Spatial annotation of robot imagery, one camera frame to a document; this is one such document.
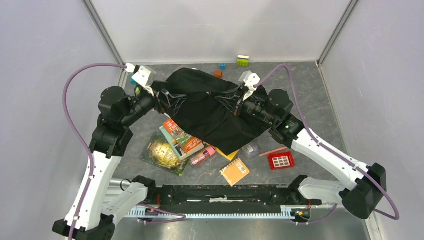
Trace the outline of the black backpack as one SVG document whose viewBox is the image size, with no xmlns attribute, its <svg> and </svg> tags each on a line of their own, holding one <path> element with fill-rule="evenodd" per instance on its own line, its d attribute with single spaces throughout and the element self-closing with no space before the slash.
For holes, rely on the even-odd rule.
<svg viewBox="0 0 424 240">
<path fill-rule="evenodd" d="M 264 121 L 251 113 L 234 115 L 215 97 L 237 89 L 238 85 L 197 69 L 181 68 L 165 81 L 155 81 L 152 88 L 157 92 L 165 89 L 174 97 L 185 97 L 182 103 L 165 107 L 165 112 L 186 133 L 225 154 L 260 137 L 274 122 Z"/>
</svg>

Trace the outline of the orange treehouse book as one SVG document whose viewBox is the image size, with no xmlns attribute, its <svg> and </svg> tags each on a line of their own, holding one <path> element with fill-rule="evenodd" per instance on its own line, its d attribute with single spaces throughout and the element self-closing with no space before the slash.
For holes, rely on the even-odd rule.
<svg viewBox="0 0 424 240">
<path fill-rule="evenodd" d="M 202 140 L 185 132 L 171 118 L 165 121 L 162 125 L 185 154 L 192 155 L 205 147 Z"/>
</svg>

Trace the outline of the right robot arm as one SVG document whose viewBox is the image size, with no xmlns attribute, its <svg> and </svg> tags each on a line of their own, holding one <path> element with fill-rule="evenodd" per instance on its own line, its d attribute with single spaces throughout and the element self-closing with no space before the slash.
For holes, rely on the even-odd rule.
<svg viewBox="0 0 424 240">
<path fill-rule="evenodd" d="M 375 212 L 387 190 L 386 169 L 368 165 L 328 144 L 291 114 L 294 106 L 282 89 L 258 96 L 239 87 L 217 96 L 237 117 L 253 117 L 268 126 L 272 138 L 291 150 L 303 154 L 336 177 L 335 181 L 299 176 L 289 189 L 295 204 L 308 200 L 341 204 L 353 216 L 366 220 Z"/>
</svg>

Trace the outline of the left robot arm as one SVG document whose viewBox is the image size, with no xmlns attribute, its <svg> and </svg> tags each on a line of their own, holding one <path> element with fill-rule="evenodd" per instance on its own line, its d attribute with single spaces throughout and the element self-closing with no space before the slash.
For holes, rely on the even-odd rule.
<svg viewBox="0 0 424 240">
<path fill-rule="evenodd" d="M 154 81 L 153 94 L 142 88 L 129 96 L 119 86 L 101 93 L 97 126 L 90 143 L 84 144 L 88 164 L 83 182 L 69 213 L 54 222 L 54 233 L 70 240 L 110 240 L 116 226 L 137 204 L 156 200 L 155 181 L 138 176 L 129 188 L 104 204 L 112 176 L 134 135 L 130 126 L 159 107 L 157 96 L 166 85 Z"/>
</svg>

